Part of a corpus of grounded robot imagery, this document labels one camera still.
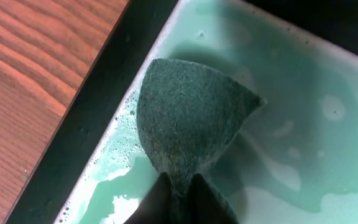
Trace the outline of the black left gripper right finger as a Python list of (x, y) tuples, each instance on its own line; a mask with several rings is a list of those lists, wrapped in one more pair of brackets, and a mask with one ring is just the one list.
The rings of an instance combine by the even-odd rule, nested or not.
[(191, 224), (238, 224), (227, 202), (201, 174), (193, 176), (187, 196)]

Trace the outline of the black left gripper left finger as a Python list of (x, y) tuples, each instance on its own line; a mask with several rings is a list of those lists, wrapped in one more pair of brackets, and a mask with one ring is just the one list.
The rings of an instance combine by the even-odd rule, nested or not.
[(172, 197), (171, 182), (166, 173), (161, 173), (139, 204), (136, 211), (124, 224), (166, 224)]

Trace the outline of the green scouring sponge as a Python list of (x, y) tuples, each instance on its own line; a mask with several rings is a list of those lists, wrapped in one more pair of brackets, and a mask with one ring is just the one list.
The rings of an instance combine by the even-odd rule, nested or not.
[(187, 194), (193, 176), (204, 177), (262, 103), (259, 95), (209, 66), (151, 61), (137, 102), (137, 130), (151, 164), (170, 179), (171, 222), (190, 222)]

